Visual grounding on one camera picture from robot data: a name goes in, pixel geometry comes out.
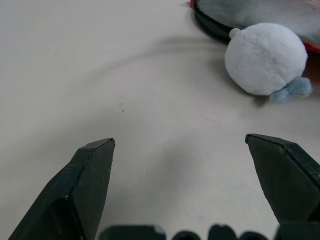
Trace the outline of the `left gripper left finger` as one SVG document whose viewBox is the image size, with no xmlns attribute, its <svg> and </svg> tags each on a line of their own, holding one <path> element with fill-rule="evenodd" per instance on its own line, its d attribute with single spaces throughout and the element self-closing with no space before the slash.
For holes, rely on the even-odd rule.
<svg viewBox="0 0 320 240">
<path fill-rule="evenodd" d="M 113 138 L 79 148 L 43 188 L 11 240 L 93 240 L 104 210 Z"/>
</svg>

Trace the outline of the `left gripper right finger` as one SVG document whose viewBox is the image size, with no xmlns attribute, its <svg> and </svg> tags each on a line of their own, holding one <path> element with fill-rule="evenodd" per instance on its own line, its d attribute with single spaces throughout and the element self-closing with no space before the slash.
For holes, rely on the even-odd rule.
<svg viewBox="0 0 320 240">
<path fill-rule="evenodd" d="M 277 221 L 319 222 L 320 165 L 297 143 L 249 133 L 255 171 Z"/>
</svg>

